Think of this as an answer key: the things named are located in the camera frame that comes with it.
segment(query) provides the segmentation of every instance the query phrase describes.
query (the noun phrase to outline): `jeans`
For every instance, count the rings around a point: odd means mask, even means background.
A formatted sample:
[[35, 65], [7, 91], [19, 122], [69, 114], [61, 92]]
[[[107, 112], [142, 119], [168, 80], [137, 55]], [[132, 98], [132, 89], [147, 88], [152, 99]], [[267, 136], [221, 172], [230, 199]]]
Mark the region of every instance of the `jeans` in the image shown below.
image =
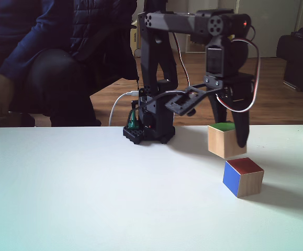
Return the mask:
[[[0, 66], [8, 55], [0, 53]], [[43, 51], [24, 83], [16, 83], [9, 111], [46, 113], [53, 127], [100, 126], [89, 98], [89, 74], [63, 50]]]

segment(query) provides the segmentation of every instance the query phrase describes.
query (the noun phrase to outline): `table surface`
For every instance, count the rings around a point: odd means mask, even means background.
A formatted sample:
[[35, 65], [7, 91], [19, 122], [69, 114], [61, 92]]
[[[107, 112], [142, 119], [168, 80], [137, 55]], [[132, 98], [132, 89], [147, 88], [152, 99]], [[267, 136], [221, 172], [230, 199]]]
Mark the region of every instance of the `table surface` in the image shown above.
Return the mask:
[[303, 125], [254, 125], [262, 192], [236, 198], [207, 127], [0, 129], [0, 250], [303, 250]]

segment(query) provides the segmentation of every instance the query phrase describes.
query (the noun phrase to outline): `wooden floor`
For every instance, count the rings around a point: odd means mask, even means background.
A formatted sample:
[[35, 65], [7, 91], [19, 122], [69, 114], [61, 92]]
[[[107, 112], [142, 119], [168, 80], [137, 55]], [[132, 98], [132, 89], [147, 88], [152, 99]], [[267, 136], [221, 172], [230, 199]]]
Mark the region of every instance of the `wooden floor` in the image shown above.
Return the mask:
[[[205, 74], [204, 55], [187, 54], [183, 60], [189, 73], [191, 84], [202, 83]], [[139, 75], [141, 74], [140, 59], [137, 59]], [[286, 62], [278, 58], [262, 59], [261, 79], [257, 100], [250, 113], [250, 124], [303, 124], [303, 93], [295, 92], [283, 84], [283, 75]], [[185, 74], [181, 65], [177, 65], [179, 89], [187, 86]], [[248, 59], [241, 70], [245, 73], [254, 73], [255, 59]], [[108, 126], [108, 118], [115, 100], [123, 93], [136, 90], [134, 81], [119, 80], [111, 86], [91, 97], [97, 118], [103, 126]], [[112, 125], [124, 126], [130, 102], [136, 97], [124, 97], [116, 107]], [[175, 125], [207, 125], [214, 122], [212, 109], [208, 99], [197, 107], [193, 117], [176, 117]], [[43, 116], [36, 116], [37, 126], [50, 126], [50, 120]]]

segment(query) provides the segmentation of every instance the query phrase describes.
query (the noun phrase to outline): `white door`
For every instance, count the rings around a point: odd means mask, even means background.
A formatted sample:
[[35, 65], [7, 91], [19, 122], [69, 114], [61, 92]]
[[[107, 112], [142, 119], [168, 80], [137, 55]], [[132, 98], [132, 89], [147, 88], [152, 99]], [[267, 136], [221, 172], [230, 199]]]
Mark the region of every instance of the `white door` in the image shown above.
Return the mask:
[[[301, 0], [238, 0], [237, 13], [248, 14], [256, 29], [253, 42], [260, 49], [261, 57], [276, 56], [279, 38], [295, 31]], [[250, 58], [256, 57], [250, 48]]]

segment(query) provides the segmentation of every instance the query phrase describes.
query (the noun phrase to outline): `wooden cube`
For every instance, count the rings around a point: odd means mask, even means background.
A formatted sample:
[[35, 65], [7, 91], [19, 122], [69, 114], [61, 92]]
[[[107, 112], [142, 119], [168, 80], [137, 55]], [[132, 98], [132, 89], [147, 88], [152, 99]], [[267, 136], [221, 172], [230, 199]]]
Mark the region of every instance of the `wooden cube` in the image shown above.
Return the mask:
[[236, 197], [255, 195], [261, 192], [264, 170], [249, 158], [226, 162], [223, 183]]
[[218, 123], [208, 126], [208, 150], [221, 158], [245, 154], [246, 146], [237, 144], [234, 123]]

